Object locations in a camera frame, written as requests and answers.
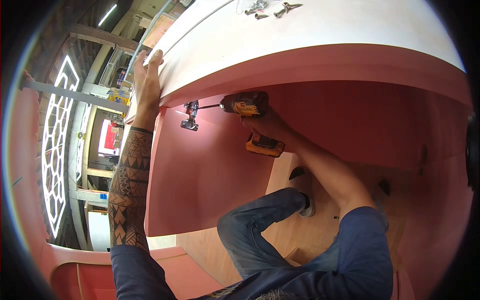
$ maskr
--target blue jeans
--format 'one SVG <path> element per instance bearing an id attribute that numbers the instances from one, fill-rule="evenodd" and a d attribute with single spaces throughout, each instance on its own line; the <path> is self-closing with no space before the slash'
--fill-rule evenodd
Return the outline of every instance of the blue jeans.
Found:
<path id="1" fill-rule="evenodd" d="M 304 206 L 305 198 L 300 192 L 294 188 L 284 188 L 244 204 L 218 220 L 220 240 L 243 279 L 271 268 L 296 268 L 262 237 L 261 232 Z M 383 213 L 382 217 L 386 230 L 388 222 Z M 340 245 L 337 236 L 327 250 L 298 268 L 305 271 L 337 271 Z"/>

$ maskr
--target tattooed arm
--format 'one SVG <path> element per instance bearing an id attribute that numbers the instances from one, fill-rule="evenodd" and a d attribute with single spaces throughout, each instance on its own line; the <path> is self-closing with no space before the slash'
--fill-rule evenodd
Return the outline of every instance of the tattooed arm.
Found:
<path id="1" fill-rule="evenodd" d="M 162 54 L 158 50 L 144 68 L 146 53 L 142 51 L 133 65 L 137 113 L 108 193 L 112 247 L 132 245 L 148 252 L 144 219 L 153 130 L 161 93 L 158 67 L 163 63 Z"/>

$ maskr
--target cabinet door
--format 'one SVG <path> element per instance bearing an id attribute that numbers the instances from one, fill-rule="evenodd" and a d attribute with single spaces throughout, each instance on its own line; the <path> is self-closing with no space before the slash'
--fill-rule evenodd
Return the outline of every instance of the cabinet door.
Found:
<path id="1" fill-rule="evenodd" d="M 145 232 L 162 236 L 215 227 L 233 208 L 265 195 L 273 158 L 245 149 L 250 129 L 221 112 L 215 124 L 161 108 L 152 148 Z"/>

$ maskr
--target wooden floor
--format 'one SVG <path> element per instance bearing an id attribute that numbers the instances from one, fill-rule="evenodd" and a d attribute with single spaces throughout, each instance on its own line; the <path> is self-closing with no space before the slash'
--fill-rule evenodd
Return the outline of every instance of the wooden floor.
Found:
<path id="1" fill-rule="evenodd" d="M 266 193 L 288 186 L 289 172 L 298 165 L 295 156 L 289 157 L 291 154 L 284 154 L 276 159 Z M 391 184 L 392 192 L 384 203 L 384 210 L 390 223 L 386 235 L 395 271 L 401 263 L 396 250 L 406 220 L 406 199 L 415 174 L 412 171 L 371 165 L 351 164 L 351 166 L 368 188 L 374 187 L 382 178 Z M 262 236 L 284 257 L 298 247 L 293 260 L 300 264 L 307 263 L 325 251 L 338 232 L 339 221 L 334 218 L 339 214 L 337 205 L 318 181 L 313 180 L 312 187 L 316 205 L 314 216 L 304 219 L 298 214 L 293 214 L 281 222 L 272 224 L 262 233 Z M 177 245 L 223 286 L 241 280 L 220 242 L 216 228 L 179 234 Z"/>

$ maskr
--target hand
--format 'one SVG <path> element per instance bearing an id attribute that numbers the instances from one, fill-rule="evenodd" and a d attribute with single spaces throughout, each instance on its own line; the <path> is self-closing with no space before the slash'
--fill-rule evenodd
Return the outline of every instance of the hand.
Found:
<path id="1" fill-rule="evenodd" d="M 144 67 L 146 52 L 143 50 L 133 63 L 133 82 L 137 96 L 137 112 L 133 126 L 149 131 L 154 129 L 162 94 L 158 80 L 158 67 L 163 63 L 162 56 L 162 50 L 157 50 L 148 66 Z"/>
<path id="2" fill-rule="evenodd" d="M 273 110 L 271 106 L 263 116 L 245 117 L 242 119 L 245 127 L 277 141 L 284 142 L 287 135 L 293 133 L 293 129 Z"/>
<path id="3" fill-rule="evenodd" d="M 158 67 L 163 63 L 163 52 L 157 50 L 147 66 L 143 66 L 147 53 L 142 50 L 133 63 L 133 82 L 137 95 L 137 106 L 153 109 L 160 104 L 160 81 Z"/>

